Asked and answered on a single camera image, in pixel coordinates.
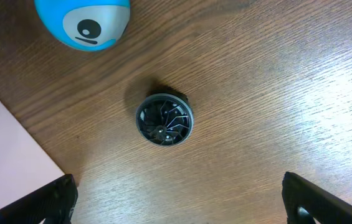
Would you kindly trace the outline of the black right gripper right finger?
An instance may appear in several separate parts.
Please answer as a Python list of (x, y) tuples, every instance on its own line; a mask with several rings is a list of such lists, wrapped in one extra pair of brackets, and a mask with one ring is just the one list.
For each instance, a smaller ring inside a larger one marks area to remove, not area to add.
[(352, 205), (293, 172), (282, 181), (287, 223), (352, 223)]

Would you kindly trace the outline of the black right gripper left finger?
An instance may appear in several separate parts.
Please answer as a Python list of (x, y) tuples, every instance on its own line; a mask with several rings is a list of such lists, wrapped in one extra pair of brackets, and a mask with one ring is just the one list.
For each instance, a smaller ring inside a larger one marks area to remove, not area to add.
[(71, 224), (78, 199), (72, 174), (46, 184), (0, 209), (0, 223)]

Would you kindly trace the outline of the white cardboard box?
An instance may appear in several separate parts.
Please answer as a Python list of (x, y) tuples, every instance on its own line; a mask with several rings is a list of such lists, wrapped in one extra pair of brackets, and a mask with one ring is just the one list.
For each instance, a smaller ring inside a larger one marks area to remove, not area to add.
[(0, 209), (63, 175), (0, 102)]

